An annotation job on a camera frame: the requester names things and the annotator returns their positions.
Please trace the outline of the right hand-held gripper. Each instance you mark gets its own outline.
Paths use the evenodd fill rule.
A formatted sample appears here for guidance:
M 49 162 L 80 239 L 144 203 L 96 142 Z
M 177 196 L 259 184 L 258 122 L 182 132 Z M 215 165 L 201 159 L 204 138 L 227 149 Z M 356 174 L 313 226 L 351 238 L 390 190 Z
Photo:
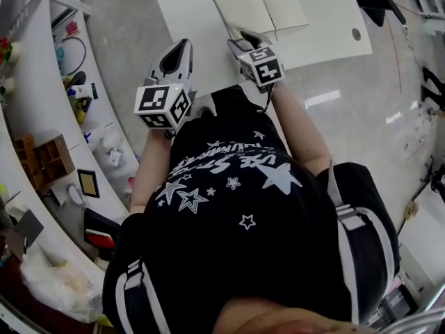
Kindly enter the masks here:
M 266 35 L 241 31 L 242 40 L 228 40 L 227 46 L 240 65 L 241 73 L 262 88 L 284 79 L 284 68 Z

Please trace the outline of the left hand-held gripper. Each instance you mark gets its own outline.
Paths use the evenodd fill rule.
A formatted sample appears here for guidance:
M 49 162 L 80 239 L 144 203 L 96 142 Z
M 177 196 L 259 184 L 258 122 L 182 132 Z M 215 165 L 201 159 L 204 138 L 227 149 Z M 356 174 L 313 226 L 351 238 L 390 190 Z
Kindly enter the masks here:
M 193 46 L 186 38 L 152 61 L 144 84 L 137 89 L 133 111 L 147 128 L 161 130 L 169 139 L 176 136 L 195 99 L 192 73 Z

